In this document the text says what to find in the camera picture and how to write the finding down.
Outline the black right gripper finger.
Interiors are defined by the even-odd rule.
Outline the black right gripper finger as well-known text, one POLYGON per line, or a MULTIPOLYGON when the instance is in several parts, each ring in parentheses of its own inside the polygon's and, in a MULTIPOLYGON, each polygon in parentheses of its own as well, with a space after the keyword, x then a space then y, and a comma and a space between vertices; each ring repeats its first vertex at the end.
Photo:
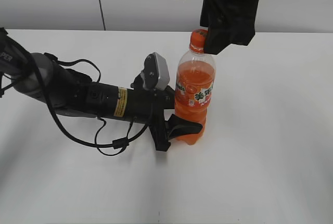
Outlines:
POLYGON ((231 23, 203 23, 202 26, 208 29, 203 47, 205 54, 218 55, 233 44, 233 25, 231 23))
POLYGON ((240 15, 229 23, 229 44, 248 46, 255 36, 255 16, 240 15))

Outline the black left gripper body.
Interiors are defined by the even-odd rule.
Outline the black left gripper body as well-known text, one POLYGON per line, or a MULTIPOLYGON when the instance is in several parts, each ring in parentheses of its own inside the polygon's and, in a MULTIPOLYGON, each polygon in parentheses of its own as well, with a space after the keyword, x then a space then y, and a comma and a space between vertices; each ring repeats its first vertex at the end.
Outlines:
POLYGON ((166 152, 171 146, 165 130, 166 109, 174 109, 174 101, 169 100, 166 89, 147 91, 143 88, 143 80, 138 75, 129 90, 129 116, 135 117, 137 123, 148 126, 155 149, 162 152, 166 152))

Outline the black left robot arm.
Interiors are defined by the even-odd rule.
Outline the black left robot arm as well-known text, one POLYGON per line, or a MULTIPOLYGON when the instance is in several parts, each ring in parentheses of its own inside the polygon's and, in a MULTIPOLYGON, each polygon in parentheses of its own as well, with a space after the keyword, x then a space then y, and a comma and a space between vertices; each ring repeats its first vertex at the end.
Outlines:
POLYGON ((175 92, 169 86, 166 60, 158 53, 149 54, 144 67, 130 88, 101 83, 72 69, 75 62, 60 61, 50 53, 30 53, 5 29, 1 29, 1 76, 10 79, 10 88, 45 103, 60 131, 69 139, 98 150, 112 148, 122 153, 133 141, 126 136, 109 144, 74 138, 62 125, 59 116, 96 118, 141 123, 149 130, 155 148, 165 152, 176 137, 199 133, 200 123, 164 112, 175 106, 175 92))

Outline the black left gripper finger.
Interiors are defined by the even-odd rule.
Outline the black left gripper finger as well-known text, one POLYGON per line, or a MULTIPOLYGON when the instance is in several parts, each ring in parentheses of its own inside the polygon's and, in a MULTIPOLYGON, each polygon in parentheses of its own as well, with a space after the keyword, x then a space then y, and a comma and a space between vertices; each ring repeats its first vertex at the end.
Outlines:
POLYGON ((185 120, 175 114, 172 114, 165 121, 166 138, 168 141, 184 135, 198 134, 202 128, 202 124, 185 120))
POLYGON ((175 90, 172 87, 170 87, 169 85, 166 87, 166 93, 167 93, 170 101, 175 100, 175 90))

